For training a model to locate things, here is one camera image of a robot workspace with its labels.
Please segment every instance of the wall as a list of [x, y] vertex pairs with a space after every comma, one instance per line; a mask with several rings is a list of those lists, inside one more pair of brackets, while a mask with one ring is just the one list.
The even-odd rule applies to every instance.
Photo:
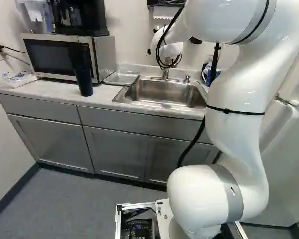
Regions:
[[[157, 66], [155, 57], [147, 55], [154, 36], [153, 12], [146, 6], [146, 0], [105, 0], [107, 26], [115, 36], [117, 60]], [[178, 67], [201, 69], [206, 54], [212, 54], [214, 43], [185, 44], [183, 59]], [[220, 68], [230, 67], [237, 59], [237, 46], [225, 46], [219, 60]]]
[[[25, 28], [18, 16], [14, 0], [1, 0], [0, 43], [22, 49], [18, 37], [21, 31], [25, 31]], [[27, 66], [11, 57], [7, 62], [0, 61], [0, 72], [9, 71], [11, 68], [17, 70]], [[0, 104], [0, 199], [34, 163]]]

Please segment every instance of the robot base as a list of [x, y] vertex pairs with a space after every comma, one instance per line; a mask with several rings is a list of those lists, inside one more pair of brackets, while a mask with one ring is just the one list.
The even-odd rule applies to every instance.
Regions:
[[199, 235], [187, 235], [177, 223], [170, 208], [169, 199], [156, 201], [156, 214], [161, 239], [212, 239], [221, 233], [221, 225], [204, 228]]
[[[128, 220], [135, 219], [152, 219], [152, 236], [151, 239], [189, 239], [189, 236], [184, 232], [181, 226], [174, 219], [174, 215], [169, 205], [169, 199], [157, 200], [156, 202], [136, 203], [136, 204], [118, 204], [115, 213], [115, 239], [124, 239], [121, 233], [124, 231], [126, 213], [136, 213], [136, 216]], [[234, 222], [230, 225], [221, 227], [222, 234], [219, 234], [215, 239], [248, 239], [239, 222]]]

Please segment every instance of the countertop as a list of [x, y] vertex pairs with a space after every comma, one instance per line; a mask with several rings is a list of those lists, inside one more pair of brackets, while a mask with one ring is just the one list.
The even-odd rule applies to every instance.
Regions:
[[202, 120], [205, 115], [205, 109], [189, 109], [188, 111], [181, 111], [157, 107], [145, 108], [144, 106], [112, 102], [112, 99], [121, 88], [122, 86], [99, 84], [93, 87], [93, 95], [89, 97], [83, 97], [81, 96], [80, 90], [76, 84], [37, 80], [15, 89], [5, 89], [0, 87], [0, 93], [32, 99], [75, 104], [79, 106], [167, 116], [189, 120]]

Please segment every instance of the white refrigerator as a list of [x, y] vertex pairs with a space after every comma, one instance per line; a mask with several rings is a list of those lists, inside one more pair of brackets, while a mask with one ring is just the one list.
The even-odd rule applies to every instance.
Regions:
[[288, 227], [299, 221], [299, 55], [278, 93], [266, 111], [260, 138], [269, 203], [244, 222]]

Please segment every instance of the kitchen sink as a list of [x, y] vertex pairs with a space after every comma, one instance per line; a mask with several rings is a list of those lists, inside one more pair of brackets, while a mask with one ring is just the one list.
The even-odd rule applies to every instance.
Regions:
[[139, 78], [129, 87], [123, 87], [112, 101], [168, 109], [206, 107], [203, 88], [198, 82], [160, 78]]

